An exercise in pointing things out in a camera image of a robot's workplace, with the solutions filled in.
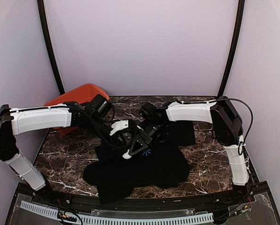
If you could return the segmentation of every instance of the black pole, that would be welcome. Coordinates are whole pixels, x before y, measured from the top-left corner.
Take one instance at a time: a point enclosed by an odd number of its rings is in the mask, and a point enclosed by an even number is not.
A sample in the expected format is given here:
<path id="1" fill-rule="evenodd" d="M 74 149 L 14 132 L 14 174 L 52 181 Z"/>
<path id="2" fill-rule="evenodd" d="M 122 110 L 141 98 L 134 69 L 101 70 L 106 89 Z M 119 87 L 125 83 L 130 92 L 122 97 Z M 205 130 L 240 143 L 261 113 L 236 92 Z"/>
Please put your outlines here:
<path id="1" fill-rule="evenodd" d="M 233 39 L 232 39 L 232 43 L 230 46 L 230 50 L 229 50 L 229 54 L 228 54 L 228 61 L 225 66 L 225 70 L 224 70 L 224 74 L 223 74 L 221 85 L 220 85 L 220 88 L 218 91 L 217 98 L 219 98 L 220 96 L 223 95 L 226 85 L 228 83 L 228 77 L 229 77 L 230 70 L 233 65 L 236 48 L 237 48 L 237 44 L 238 44 L 242 17 L 243 17 L 243 12 L 244 12 L 244 4 L 245 4 L 245 0 L 239 0 Z"/>
<path id="2" fill-rule="evenodd" d="M 46 15 L 45 15 L 44 2 L 43 2 L 43 0 L 37 0 L 37 3 L 38 3 L 40 22 L 41 22 L 41 26 L 42 26 L 42 32 L 43 32 L 43 36 L 44 36 L 44 41 L 45 41 L 48 57 L 51 62 L 52 71 L 54 73 L 54 77 L 55 77 L 59 92 L 61 95 L 63 95 L 65 93 L 65 90 L 64 90 L 63 83 L 62 83 L 62 80 L 60 77 L 60 73 L 59 73 L 59 70 L 57 67 L 54 51 L 52 49 L 51 37 L 50 37 L 50 33 L 48 31 L 48 25 L 47 25 L 47 20 L 46 20 Z"/>

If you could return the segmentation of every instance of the white wall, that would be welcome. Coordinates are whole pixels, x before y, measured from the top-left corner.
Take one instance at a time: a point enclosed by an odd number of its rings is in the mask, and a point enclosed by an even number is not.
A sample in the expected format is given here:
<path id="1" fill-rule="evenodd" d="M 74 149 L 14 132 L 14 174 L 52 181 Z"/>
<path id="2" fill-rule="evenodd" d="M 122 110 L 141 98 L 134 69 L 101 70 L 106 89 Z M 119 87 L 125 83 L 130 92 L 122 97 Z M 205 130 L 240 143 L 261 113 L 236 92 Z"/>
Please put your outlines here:
<path id="1" fill-rule="evenodd" d="M 0 0 L 0 106 L 40 106 L 58 96 L 44 45 L 36 0 Z M 34 160 L 45 131 L 18 136 Z M 5 223 L 19 179 L 0 162 L 0 225 Z"/>
<path id="2" fill-rule="evenodd" d="M 246 1 L 225 94 L 246 101 L 253 109 L 248 150 L 260 179 L 268 181 L 280 212 L 280 1 Z M 241 109 L 248 123 L 249 114 Z"/>
<path id="3" fill-rule="evenodd" d="M 46 0 L 66 91 L 217 95 L 237 0 Z"/>

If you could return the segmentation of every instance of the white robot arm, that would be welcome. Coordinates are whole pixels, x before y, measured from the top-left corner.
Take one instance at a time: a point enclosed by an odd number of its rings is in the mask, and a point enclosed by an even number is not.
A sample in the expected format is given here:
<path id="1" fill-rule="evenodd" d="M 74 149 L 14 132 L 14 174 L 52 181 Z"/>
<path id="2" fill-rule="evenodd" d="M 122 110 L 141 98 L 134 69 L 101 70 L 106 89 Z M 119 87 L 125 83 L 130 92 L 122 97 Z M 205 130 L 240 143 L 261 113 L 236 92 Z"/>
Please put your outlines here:
<path id="1" fill-rule="evenodd" d="M 118 131 L 126 130 L 129 121 L 117 121 L 111 127 L 106 125 L 103 118 L 112 107 L 100 95 L 85 107 L 76 102 L 29 109 L 10 109 L 8 105 L 3 105 L 0 109 L 0 160 L 12 167 L 35 191 L 41 192 L 49 186 L 48 181 L 16 146 L 15 135 L 51 127 L 80 126 L 95 128 L 104 141 L 116 143 Z M 137 127 L 136 138 L 123 155 L 124 158 L 128 159 L 146 149 L 170 121 L 204 121 L 213 124 L 216 140 L 226 150 L 234 186 L 247 185 L 249 174 L 246 161 L 243 154 L 239 154 L 243 147 L 242 120 L 229 101 L 222 101 L 221 104 L 214 101 L 193 104 L 176 101 L 160 107 L 146 103 L 140 115 L 150 124 L 145 129 Z"/>
<path id="2" fill-rule="evenodd" d="M 123 158 L 129 159 L 134 154 L 147 148 L 168 121 L 208 122 L 213 124 L 216 140 L 224 147 L 228 155 L 233 184 L 235 186 L 247 185 L 249 173 L 246 165 L 247 160 L 242 154 L 244 146 L 242 119 L 226 97 L 220 98 L 219 101 L 193 102 L 190 104 L 175 101 L 165 103 L 160 107 L 146 103 L 142 106 L 140 115 L 151 121 L 151 125 L 144 130 L 140 130 L 134 145 L 123 155 Z M 122 122 L 123 120 L 113 124 L 114 130 L 112 130 L 112 133 L 115 133 L 116 129 L 124 129 L 123 126 L 117 125 Z"/>

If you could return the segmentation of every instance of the black garment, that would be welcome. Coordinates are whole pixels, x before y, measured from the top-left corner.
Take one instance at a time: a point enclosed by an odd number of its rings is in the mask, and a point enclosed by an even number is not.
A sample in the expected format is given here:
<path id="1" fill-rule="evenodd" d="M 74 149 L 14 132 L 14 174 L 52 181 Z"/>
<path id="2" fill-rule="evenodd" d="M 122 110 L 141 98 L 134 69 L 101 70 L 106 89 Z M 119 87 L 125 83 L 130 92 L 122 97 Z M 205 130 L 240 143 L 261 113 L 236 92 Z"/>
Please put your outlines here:
<path id="1" fill-rule="evenodd" d="M 182 152 L 170 142 L 160 142 L 149 152 L 124 159 L 104 145 L 96 147 L 99 161 L 84 170 L 84 180 L 97 186 L 101 204 L 128 197 L 134 187 L 176 187 L 187 180 L 190 167 Z"/>

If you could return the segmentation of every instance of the brown marble surface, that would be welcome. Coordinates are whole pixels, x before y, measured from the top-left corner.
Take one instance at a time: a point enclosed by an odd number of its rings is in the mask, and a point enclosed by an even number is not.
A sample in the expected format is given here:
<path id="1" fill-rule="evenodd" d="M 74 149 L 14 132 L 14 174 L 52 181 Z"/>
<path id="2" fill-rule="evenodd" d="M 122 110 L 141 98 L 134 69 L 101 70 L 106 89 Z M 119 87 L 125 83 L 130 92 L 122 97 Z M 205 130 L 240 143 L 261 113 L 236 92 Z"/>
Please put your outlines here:
<path id="1" fill-rule="evenodd" d="M 144 102 L 160 106 L 174 99 L 184 101 L 210 100 L 209 97 L 111 97 L 116 108 L 115 119 L 142 121 L 139 109 Z M 161 189 L 156 186 L 138 187 L 130 198 L 168 198 L 201 195 L 231 189 L 231 170 L 224 149 L 212 139 L 212 125 L 194 122 L 196 145 L 180 147 L 192 171 L 188 180 L 178 187 Z M 84 129 L 62 136 L 51 130 L 35 162 L 48 178 L 54 190 L 98 196 L 95 186 L 82 178 L 84 168 L 97 161 L 94 147 L 100 139 Z"/>

